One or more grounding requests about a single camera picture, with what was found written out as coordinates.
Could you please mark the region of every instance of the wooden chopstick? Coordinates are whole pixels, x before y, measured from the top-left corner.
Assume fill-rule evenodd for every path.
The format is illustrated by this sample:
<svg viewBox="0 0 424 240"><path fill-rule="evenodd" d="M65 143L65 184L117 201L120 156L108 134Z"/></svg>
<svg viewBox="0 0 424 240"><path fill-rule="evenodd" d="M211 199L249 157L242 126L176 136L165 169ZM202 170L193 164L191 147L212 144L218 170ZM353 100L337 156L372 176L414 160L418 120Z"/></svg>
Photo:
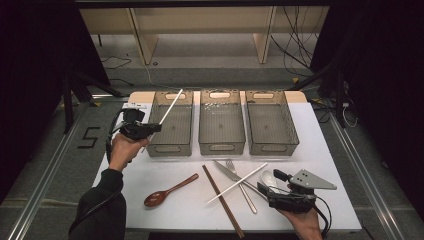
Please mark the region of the wooden chopstick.
<svg viewBox="0 0 424 240"><path fill-rule="evenodd" d="M213 187L213 189L215 190L215 193L216 193L216 194L220 194L219 189L218 189L218 187L216 186L216 184L215 184L215 182L214 182L214 180L213 180L213 178L212 178L211 174L209 173L208 169L206 168L206 166L205 166L205 165L203 165L202 167L203 167L203 170L205 170L205 173L206 173L206 175L208 176L209 181L211 182L212 187ZM225 212L227 213L228 217L230 218L231 223L233 224L234 229L236 230L237 234L239 235L239 237L240 237L240 238L243 238L243 237L244 237L244 233L243 233L243 231L241 230L240 226L238 225L238 223L237 223L237 221L236 221L236 219L235 219L235 217L234 217L233 213L231 212L230 208L228 207L227 202L225 202L224 197L220 196L220 197L219 197L219 201L221 201L221 204L222 204L222 206L224 207Z"/></svg>

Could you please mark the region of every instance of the white stick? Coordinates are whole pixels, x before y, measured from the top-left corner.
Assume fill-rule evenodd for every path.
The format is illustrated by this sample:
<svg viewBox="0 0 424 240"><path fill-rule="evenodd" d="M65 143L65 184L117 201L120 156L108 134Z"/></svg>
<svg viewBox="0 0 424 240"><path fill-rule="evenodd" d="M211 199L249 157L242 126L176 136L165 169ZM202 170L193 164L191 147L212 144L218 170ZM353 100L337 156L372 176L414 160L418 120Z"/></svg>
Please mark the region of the white stick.
<svg viewBox="0 0 424 240"><path fill-rule="evenodd" d="M183 92L183 89L180 89L180 92L178 93L177 97L174 99L174 101L171 103L171 106L169 106L168 111L166 111L165 115L163 115L162 120L160 121L159 124L162 124L163 121L165 120L166 116L168 115L169 111L171 111L172 107L174 106L175 102L178 100L178 98L180 98L181 93Z"/></svg>
<svg viewBox="0 0 424 240"><path fill-rule="evenodd" d="M171 111L172 107L174 106L174 104L177 102L178 98L180 98L181 93L183 92L183 89L181 88L180 91L177 94L177 97L175 97L174 101L171 103L171 106L169 106L168 111L166 111L165 115L163 115L162 120L160 120L159 124L162 124L163 121L165 121L166 116L168 115L168 113ZM155 136L155 133L153 133L150 138L147 138L147 140L152 141L153 137Z"/></svg>
<svg viewBox="0 0 424 240"><path fill-rule="evenodd" d="M247 174L245 177L243 177L242 179L238 180L236 183L234 183L232 186L230 186L229 188L225 189L223 192L221 192L220 194L216 195L214 198L212 198L211 200L209 200L208 203L212 202L213 200L219 198L222 194L224 194L225 192L227 192L228 190L230 190L231 188L237 186L238 184L240 184L241 182L243 182L246 178L250 177L252 174L256 173L257 171L261 170L263 167L265 167L268 163L264 163L262 164L262 166L258 167L257 169L253 170L251 173Z"/></svg>

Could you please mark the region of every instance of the butter knife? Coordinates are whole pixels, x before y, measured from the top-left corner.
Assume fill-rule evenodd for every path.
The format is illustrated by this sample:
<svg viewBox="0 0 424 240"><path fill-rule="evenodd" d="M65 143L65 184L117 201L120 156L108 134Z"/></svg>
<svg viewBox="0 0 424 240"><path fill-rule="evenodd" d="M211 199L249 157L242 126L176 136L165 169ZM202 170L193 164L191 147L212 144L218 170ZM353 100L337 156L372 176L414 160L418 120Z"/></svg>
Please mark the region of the butter knife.
<svg viewBox="0 0 424 240"><path fill-rule="evenodd" d="M233 173L230 169L228 169L227 167L225 167L221 163L217 162L216 160L213 160L213 161L215 162L215 164L219 168L219 170L221 170L221 172L223 172L225 175L227 175L227 177L229 177L231 180L237 182L241 179L240 176ZM244 185L246 185L247 187L249 187L250 189L252 189L253 191L255 191L257 194L259 194L259 196L263 197L266 201L268 201L268 198L265 195L263 195L261 192L259 192L259 190L253 184L249 183L248 181L243 181L242 183Z"/></svg>

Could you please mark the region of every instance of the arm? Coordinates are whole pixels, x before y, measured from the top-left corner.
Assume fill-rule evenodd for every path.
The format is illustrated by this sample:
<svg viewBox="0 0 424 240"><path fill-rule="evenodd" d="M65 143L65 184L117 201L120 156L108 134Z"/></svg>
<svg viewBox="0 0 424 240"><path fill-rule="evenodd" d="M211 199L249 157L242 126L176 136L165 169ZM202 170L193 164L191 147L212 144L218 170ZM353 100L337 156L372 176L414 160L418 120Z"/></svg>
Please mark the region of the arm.
<svg viewBox="0 0 424 240"><path fill-rule="evenodd" d="M69 239L124 239L126 202L121 194L122 170L148 143L145 139L130 140L120 133L115 136L109 168L102 172L99 184L81 197Z"/></svg>

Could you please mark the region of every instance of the white table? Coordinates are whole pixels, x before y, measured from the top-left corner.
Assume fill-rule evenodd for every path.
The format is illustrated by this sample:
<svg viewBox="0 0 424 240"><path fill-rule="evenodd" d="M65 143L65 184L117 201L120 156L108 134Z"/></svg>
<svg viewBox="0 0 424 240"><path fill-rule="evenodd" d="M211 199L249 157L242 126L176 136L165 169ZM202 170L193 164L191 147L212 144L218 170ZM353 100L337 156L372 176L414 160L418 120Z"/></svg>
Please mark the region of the white table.
<svg viewBox="0 0 424 240"><path fill-rule="evenodd" d="M124 170L123 195L127 200L127 228L144 231L169 232L234 232L230 219L219 200L209 204L207 201L216 194L210 184L202 165L206 165L218 188L223 191L234 184L215 166L212 159L224 159L227 156L202 156L198 143L200 94L194 95L194 122L192 156L175 158L151 158L147 151L139 153ZM144 120L147 122L151 103ZM337 190L315 190L330 206L333 223L330 231L352 232L361 229L358 218L337 172L325 139L322 135L313 109L309 103L289 103L293 122L300 140L294 154L290 157L250 156L246 142L241 156L231 156L238 175L243 177L263 164L263 170L280 169L287 174L296 174L306 169L315 175L335 184ZM107 168L106 156L100 165L93 185L100 180L100 173ZM252 175L248 181L256 186L260 182L260 173ZM162 205L150 209L144 206L145 198L158 190L166 190L185 180L194 173L199 178L194 182L172 192ZM287 183L277 180L280 188L287 189ZM235 187L224 194L224 199L246 232L293 232L290 222L249 188L245 188L258 209L253 214L248 207L240 189ZM317 200L318 208L329 219L325 204ZM320 218L320 226L325 226Z"/></svg>

